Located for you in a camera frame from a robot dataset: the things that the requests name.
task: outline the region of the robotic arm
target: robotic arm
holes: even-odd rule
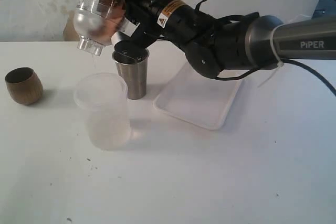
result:
[[[274,69],[280,58],[336,60],[336,18],[283,25],[258,13],[216,19],[200,11],[202,2],[195,9],[181,0],[125,2],[126,18],[138,25],[133,43],[146,48],[169,40],[207,78],[224,69]]]

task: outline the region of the brown cup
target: brown cup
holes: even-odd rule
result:
[[[30,105],[37,102],[43,94],[43,86],[31,68],[18,68],[5,77],[10,96],[19,104]]]

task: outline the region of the clear plastic bottle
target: clear plastic bottle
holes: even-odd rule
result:
[[[124,31],[125,0],[79,0],[74,27],[79,35],[78,48],[99,56],[117,31]]]

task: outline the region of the white tray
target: white tray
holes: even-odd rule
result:
[[[237,76],[228,71],[221,77]],[[240,81],[217,81],[199,75],[188,63],[154,101],[167,115],[208,130],[220,129],[241,85]]]

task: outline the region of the white tabletop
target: white tabletop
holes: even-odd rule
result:
[[[103,152],[72,99],[94,72],[116,72],[72,42],[0,43],[0,75],[29,66],[45,88],[33,106],[0,86],[0,223],[336,223],[336,99],[285,66],[249,77],[217,132],[161,114],[152,102],[186,62],[150,48],[148,94],[129,101],[134,136]],[[336,85],[336,62],[306,61]]]

